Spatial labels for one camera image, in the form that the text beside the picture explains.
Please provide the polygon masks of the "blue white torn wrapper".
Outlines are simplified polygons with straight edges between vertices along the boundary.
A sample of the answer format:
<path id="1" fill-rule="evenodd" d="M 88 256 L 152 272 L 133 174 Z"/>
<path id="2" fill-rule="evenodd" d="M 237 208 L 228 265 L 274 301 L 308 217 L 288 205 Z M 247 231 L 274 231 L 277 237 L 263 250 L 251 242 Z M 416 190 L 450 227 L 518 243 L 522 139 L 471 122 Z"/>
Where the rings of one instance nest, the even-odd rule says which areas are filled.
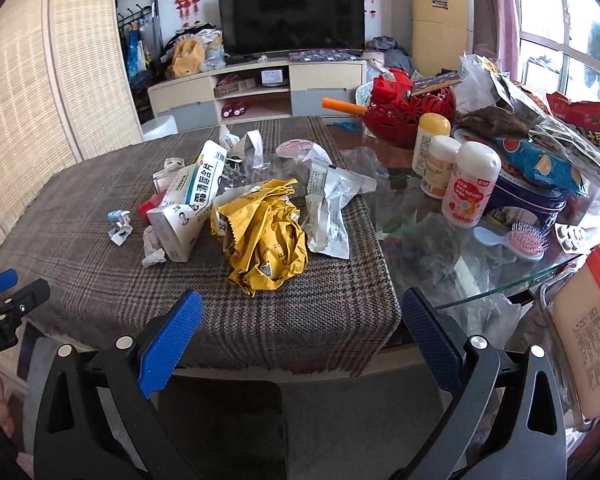
<path id="1" fill-rule="evenodd" d="M 108 231 L 110 240 L 120 247 L 132 234 L 133 227 L 130 221 L 131 213 L 128 210 L 114 210 L 107 214 L 107 219 L 111 223 L 111 229 Z"/>

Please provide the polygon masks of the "white green medicine box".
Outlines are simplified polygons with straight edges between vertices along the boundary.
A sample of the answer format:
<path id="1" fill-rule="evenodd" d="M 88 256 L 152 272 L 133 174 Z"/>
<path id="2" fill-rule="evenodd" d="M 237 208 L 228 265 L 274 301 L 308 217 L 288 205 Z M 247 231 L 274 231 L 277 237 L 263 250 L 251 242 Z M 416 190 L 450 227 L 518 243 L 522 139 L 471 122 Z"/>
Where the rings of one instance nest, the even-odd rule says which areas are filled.
<path id="1" fill-rule="evenodd" d="M 204 142 L 195 162 L 178 170 L 159 206 L 148 211 L 169 260 L 188 261 L 218 194 L 226 154 L 220 144 Z"/>

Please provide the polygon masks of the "yellow foil bag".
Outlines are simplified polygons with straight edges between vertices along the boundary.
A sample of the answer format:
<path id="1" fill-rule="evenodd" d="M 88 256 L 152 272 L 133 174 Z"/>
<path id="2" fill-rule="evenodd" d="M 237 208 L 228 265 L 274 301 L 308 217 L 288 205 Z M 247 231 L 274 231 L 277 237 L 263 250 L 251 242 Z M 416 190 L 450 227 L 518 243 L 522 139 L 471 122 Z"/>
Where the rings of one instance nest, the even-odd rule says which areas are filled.
<path id="1" fill-rule="evenodd" d="M 297 183 L 272 179 L 212 200 L 211 231 L 230 265 L 228 280 L 250 297 L 279 289 L 308 266 L 306 232 L 291 200 Z"/>

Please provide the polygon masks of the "torn white medicine box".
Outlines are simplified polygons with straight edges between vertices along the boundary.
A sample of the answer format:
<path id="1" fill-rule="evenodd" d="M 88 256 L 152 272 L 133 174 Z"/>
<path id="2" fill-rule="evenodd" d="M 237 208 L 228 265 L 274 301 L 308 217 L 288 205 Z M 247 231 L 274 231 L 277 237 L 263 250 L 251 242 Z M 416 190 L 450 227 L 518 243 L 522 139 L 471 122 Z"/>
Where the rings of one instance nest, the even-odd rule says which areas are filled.
<path id="1" fill-rule="evenodd" d="M 263 140 L 258 129 L 247 131 L 243 136 L 236 136 L 227 126 L 219 130 L 219 144 L 227 150 L 229 158 L 245 162 L 248 167 L 261 168 L 264 164 Z"/>

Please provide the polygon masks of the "round pink jelly lid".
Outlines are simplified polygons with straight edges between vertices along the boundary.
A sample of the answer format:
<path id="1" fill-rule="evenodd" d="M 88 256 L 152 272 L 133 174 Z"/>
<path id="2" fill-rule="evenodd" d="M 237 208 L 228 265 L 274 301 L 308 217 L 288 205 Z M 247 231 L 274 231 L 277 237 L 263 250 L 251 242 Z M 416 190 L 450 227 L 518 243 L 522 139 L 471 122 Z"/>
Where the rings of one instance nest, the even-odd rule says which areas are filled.
<path id="1" fill-rule="evenodd" d="M 305 162 L 309 159 L 321 158 L 323 150 L 312 141 L 292 139 L 279 144 L 275 150 L 275 154 L 281 158 L 293 159 L 296 162 Z"/>

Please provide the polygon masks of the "white paper wrapper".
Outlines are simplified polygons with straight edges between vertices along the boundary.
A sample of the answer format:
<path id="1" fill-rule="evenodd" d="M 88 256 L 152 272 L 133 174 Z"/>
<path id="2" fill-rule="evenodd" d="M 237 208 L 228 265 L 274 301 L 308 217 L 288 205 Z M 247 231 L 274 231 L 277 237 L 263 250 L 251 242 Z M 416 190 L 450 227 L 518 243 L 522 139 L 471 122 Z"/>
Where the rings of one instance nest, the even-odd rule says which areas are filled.
<path id="1" fill-rule="evenodd" d="M 375 192 L 377 182 L 318 159 L 310 159 L 309 167 L 306 220 L 302 224 L 309 251 L 348 260 L 350 244 L 342 211 L 354 196 Z"/>

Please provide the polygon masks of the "beige pack with red band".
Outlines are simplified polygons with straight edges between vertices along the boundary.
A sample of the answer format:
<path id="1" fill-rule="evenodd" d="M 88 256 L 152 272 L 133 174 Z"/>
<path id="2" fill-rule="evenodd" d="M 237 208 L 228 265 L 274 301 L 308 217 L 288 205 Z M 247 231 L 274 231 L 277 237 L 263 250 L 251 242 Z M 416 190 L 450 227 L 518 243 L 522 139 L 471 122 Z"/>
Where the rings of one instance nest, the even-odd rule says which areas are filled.
<path id="1" fill-rule="evenodd" d="M 600 244 L 554 298 L 553 320 L 585 418 L 600 416 Z"/>

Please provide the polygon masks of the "pink blue hairbrush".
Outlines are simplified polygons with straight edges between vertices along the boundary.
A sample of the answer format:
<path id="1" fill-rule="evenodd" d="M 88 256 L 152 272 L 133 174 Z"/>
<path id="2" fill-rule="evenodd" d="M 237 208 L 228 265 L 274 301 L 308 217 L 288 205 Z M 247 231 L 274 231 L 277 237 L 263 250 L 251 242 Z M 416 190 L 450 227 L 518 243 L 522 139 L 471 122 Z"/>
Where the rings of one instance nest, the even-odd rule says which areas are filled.
<path id="1" fill-rule="evenodd" d="M 517 258 L 538 262 L 543 259 L 547 241 L 540 229 L 527 222 L 516 222 L 503 235 L 475 226 L 472 230 L 474 239 L 486 247 L 502 246 L 512 252 Z"/>

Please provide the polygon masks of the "white stool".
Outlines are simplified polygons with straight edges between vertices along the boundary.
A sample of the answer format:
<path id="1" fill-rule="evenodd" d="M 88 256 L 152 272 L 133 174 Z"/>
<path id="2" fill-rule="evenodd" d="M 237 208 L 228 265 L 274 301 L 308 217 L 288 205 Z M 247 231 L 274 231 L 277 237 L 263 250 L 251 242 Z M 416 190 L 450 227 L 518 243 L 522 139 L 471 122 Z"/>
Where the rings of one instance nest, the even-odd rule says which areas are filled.
<path id="1" fill-rule="evenodd" d="M 142 139 L 144 142 L 174 136 L 178 134 L 178 124 L 172 115 L 162 115 L 144 122 L 142 125 Z"/>

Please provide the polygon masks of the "clear plastic bag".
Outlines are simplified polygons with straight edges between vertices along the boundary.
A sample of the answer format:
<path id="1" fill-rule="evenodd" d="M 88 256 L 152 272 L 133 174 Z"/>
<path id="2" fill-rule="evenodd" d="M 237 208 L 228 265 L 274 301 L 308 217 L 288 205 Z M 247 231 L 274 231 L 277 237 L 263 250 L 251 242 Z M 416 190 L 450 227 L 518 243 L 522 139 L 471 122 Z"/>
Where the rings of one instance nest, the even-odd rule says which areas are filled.
<path id="1" fill-rule="evenodd" d="M 341 155 L 349 169 L 372 177 L 377 188 L 363 200 L 391 275 L 404 285 L 440 281 L 460 258 L 463 235 L 443 217 L 440 202 L 422 192 L 407 169 L 388 169 L 371 148 Z"/>

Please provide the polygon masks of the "blue cookie tin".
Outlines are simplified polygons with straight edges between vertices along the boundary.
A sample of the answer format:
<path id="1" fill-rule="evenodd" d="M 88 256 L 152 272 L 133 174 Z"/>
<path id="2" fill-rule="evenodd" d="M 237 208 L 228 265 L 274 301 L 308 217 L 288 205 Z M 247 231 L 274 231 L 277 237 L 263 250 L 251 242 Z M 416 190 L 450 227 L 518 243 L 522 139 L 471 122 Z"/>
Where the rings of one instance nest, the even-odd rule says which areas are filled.
<path id="1" fill-rule="evenodd" d="M 529 182 L 508 161 L 507 155 L 512 154 L 514 148 L 519 148 L 520 139 L 493 141 L 463 128 L 455 128 L 453 138 L 460 144 L 475 141 L 489 145 L 501 157 L 500 175 L 484 210 L 484 218 L 506 228 L 516 222 L 526 222 L 537 226 L 544 233 L 553 226 L 558 214 L 566 206 L 567 196 L 558 188 L 537 186 Z"/>

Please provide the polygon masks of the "pink label white bottle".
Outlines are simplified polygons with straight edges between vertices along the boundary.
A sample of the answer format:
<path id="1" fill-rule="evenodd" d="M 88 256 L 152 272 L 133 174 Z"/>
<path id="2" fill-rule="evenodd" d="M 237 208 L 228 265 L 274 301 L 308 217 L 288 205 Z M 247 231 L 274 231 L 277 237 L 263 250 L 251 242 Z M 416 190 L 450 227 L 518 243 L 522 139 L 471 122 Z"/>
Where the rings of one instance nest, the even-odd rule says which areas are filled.
<path id="1" fill-rule="evenodd" d="M 480 221 L 502 168 L 500 155 L 486 144 L 469 141 L 460 146 L 442 200 L 442 214 L 463 229 Z"/>

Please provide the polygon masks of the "cream grey TV cabinet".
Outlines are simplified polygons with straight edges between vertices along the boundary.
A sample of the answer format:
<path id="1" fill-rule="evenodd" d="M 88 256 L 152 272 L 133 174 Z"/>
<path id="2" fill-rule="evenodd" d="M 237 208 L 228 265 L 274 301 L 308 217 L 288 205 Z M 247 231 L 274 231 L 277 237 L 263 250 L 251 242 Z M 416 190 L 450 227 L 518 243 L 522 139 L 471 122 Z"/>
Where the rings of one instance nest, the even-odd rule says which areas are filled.
<path id="1" fill-rule="evenodd" d="M 336 120 L 343 112 L 322 107 L 322 101 L 353 103 L 366 76 L 362 60 L 272 58 L 160 82 L 148 96 L 154 115 L 173 116 L 181 131 L 288 117 Z"/>

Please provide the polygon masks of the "dark gift box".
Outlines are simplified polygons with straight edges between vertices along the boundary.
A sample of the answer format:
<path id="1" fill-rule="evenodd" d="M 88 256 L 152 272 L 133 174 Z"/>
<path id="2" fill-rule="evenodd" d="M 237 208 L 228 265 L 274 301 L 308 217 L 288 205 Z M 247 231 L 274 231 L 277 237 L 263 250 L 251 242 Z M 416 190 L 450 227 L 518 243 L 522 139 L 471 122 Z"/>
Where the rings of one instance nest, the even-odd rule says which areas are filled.
<path id="1" fill-rule="evenodd" d="M 442 88 L 448 88 L 459 84 L 462 77 L 457 70 L 451 70 L 437 76 L 421 79 L 414 82 L 411 91 L 412 96 L 421 96 L 422 94 L 438 91 Z"/>

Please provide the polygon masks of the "cardboard box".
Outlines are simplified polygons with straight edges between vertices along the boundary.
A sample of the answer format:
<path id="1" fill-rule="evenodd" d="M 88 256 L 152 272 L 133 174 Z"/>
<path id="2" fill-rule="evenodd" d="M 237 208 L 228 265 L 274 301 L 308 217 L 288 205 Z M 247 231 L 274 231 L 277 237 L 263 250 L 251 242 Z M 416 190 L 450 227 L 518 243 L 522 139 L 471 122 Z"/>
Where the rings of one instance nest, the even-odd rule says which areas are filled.
<path id="1" fill-rule="evenodd" d="M 412 52 L 416 70 L 434 76 L 458 70 L 474 48 L 474 0 L 412 0 Z"/>

